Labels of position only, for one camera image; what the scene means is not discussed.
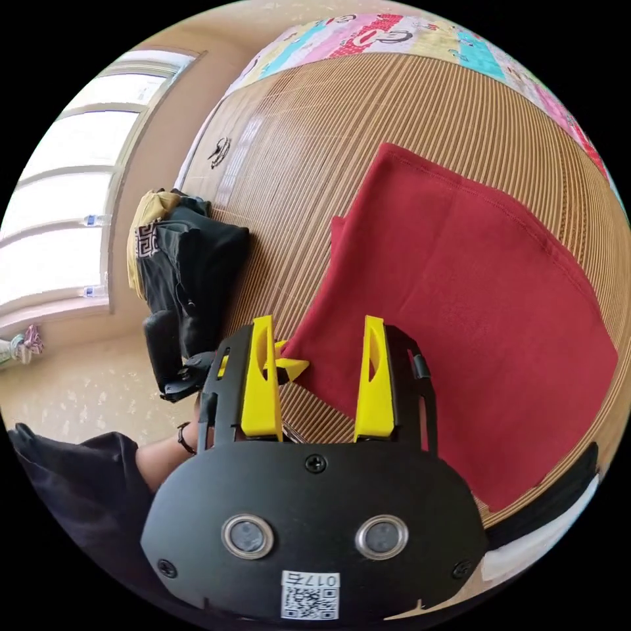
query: qr code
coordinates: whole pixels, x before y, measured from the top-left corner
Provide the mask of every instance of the qr code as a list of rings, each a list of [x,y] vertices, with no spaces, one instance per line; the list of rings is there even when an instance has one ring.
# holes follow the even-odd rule
[[[339,617],[339,589],[283,586],[283,618],[336,620]]]

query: woven mat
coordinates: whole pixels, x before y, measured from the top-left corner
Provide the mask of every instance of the woven mat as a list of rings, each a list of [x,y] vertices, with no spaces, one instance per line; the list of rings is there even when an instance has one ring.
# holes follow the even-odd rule
[[[222,137],[231,148],[211,170],[207,158]],[[346,213],[385,141],[527,205],[585,270],[619,352],[590,431],[508,508],[490,513],[479,503],[490,526],[543,492],[592,440],[601,470],[613,457],[631,408],[631,233],[586,153],[507,86],[441,60],[388,53],[308,64],[228,96],[185,178],[187,194],[210,199],[216,219],[255,236],[226,335],[266,314],[274,315],[279,339],[292,335],[329,263],[331,217]],[[292,434],[308,442],[352,439],[350,419],[298,386],[281,392]]]

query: person's arm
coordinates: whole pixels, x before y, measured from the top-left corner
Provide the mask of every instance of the person's arm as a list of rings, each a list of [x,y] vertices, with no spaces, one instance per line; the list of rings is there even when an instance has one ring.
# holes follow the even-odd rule
[[[197,431],[199,428],[199,396],[195,401],[193,418],[182,430],[182,438],[186,444],[197,449]],[[208,428],[207,446],[212,447],[212,428]],[[178,441],[177,431],[169,438],[138,447],[136,451],[136,466],[152,492],[156,492],[160,485],[184,462],[192,458]]]

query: red cloth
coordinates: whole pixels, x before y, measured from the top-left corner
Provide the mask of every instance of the red cloth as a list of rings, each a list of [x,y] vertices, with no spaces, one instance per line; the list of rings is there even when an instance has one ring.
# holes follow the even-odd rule
[[[355,415],[366,315],[414,338],[438,405],[439,455],[491,511],[536,486],[592,424],[617,352],[571,253],[527,208],[381,145],[329,271],[283,349],[298,382]]]

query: screw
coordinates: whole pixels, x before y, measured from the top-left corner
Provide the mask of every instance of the screw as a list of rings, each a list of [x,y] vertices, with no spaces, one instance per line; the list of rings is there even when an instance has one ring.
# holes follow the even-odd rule
[[[160,559],[157,563],[157,567],[158,572],[166,576],[166,578],[175,578],[177,576],[177,570],[175,569],[175,565],[173,565],[171,561]]]
[[[309,473],[322,473],[327,468],[327,461],[322,456],[314,454],[305,460],[304,466]]]
[[[452,576],[457,579],[465,578],[471,572],[472,566],[473,564],[470,561],[460,561],[460,563],[458,563],[456,567],[454,567]]]

